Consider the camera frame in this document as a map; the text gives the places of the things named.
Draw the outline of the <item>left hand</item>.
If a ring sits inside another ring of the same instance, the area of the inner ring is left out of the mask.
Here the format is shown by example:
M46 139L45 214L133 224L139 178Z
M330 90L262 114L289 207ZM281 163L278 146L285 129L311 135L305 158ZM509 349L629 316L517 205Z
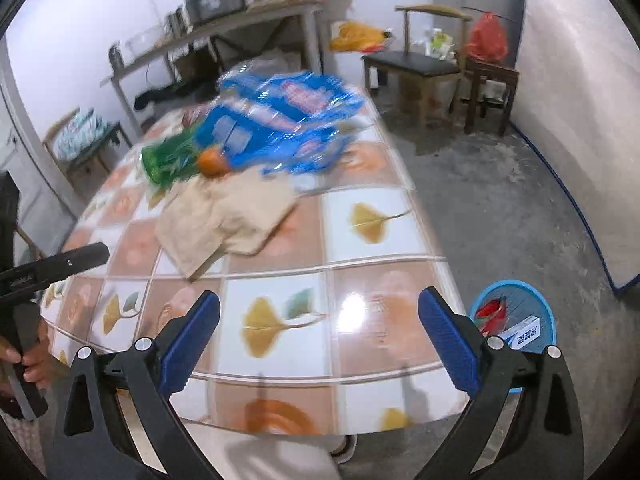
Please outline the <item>left hand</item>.
M10 364L22 364L26 367L24 379L36 385L40 390L51 382L51 363L47 323L40 318L37 330L37 343L23 354L18 352L6 338L1 338L1 361Z

